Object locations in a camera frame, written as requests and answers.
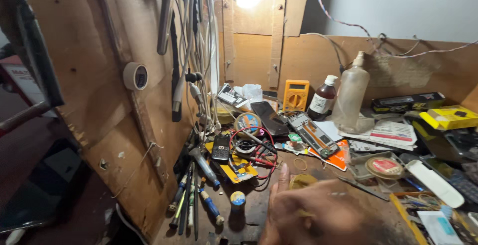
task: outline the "black box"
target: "black box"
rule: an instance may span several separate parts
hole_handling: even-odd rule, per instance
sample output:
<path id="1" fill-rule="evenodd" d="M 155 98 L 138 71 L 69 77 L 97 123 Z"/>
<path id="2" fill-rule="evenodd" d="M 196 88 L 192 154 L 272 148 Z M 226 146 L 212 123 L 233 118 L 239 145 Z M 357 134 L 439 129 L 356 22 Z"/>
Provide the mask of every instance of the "black box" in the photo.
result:
<path id="1" fill-rule="evenodd" d="M 422 93 L 393 98 L 373 99 L 372 110 L 376 114 L 404 113 L 436 109 L 443 105 L 445 96 L 440 92 Z"/>

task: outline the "cardboard box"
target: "cardboard box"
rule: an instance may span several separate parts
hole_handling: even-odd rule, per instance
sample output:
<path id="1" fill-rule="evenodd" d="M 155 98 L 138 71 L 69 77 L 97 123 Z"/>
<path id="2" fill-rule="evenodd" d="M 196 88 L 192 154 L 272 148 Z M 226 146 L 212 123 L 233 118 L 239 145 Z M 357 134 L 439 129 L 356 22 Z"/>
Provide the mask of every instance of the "cardboard box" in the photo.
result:
<path id="1" fill-rule="evenodd" d="M 373 99 L 372 110 L 376 114 L 404 113 L 439 108 L 445 96 L 440 92 L 421 93 L 409 96 Z"/>
<path id="2" fill-rule="evenodd" d="M 439 130 L 478 126 L 478 114 L 460 105 L 431 109 L 420 113 L 420 117 Z"/>

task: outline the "white wall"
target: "white wall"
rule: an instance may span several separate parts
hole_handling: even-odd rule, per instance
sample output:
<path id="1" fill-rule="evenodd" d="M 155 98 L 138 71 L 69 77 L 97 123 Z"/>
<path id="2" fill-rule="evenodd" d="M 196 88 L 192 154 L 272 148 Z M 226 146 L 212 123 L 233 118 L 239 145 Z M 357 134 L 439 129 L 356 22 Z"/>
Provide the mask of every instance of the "white wall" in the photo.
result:
<path id="1" fill-rule="evenodd" d="M 425 40 L 478 40 L 478 0 L 329 0 L 324 3 L 328 4 L 332 17 L 360 24 L 373 37 L 383 32 L 399 39 L 411 39 L 416 34 Z M 320 8 L 313 8 L 324 15 Z M 324 23 L 322 28 L 312 30 L 319 29 L 322 31 L 316 32 L 330 35 L 366 36 L 358 27 L 331 20 Z"/>

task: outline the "black smartphone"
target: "black smartphone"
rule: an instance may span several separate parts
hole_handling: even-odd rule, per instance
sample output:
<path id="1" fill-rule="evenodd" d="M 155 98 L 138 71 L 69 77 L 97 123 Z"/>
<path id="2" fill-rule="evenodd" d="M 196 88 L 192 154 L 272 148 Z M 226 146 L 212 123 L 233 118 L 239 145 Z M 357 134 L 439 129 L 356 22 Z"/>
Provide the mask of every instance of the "black smartphone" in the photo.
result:
<path id="1" fill-rule="evenodd" d="M 277 115 L 271 105 L 266 102 L 254 102 L 250 104 L 252 110 L 260 117 L 262 125 L 271 133 L 272 136 L 285 135 L 289 133 L 289 128 Z"/>
<path id="2" fill-rule="evenodd" d="M 227 161 L 229 159 L 229 136 L 217 135 L 214 137 L 211 157 L 216 161 Z"/>

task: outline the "orange card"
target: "orange card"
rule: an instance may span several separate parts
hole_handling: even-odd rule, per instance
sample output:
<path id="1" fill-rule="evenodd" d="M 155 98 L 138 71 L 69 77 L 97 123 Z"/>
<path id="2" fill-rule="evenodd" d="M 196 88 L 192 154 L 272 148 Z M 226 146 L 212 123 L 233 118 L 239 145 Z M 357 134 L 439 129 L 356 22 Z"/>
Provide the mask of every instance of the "orange card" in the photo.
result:
<path id="1" fill-rule="evenodd" d="M 309 148 L 309 154 L 316 156 L 320 160 L 326 162 L 329 165 L 336 167 L 337 169 L 346 171 L 347 166 L 345 165 L 345 156 L 349 156 L 349 144 L 347 143 L 347 140 L 343 140 L 338 142 L 337 145 L 340 147 L 340 151 L 338 151 L 337 153 L 335 153 L 333 156 L 329 157 L 326 160 L 320 157 L 319 154 L 316 151 L 314 151 L 312 148 Z"/>

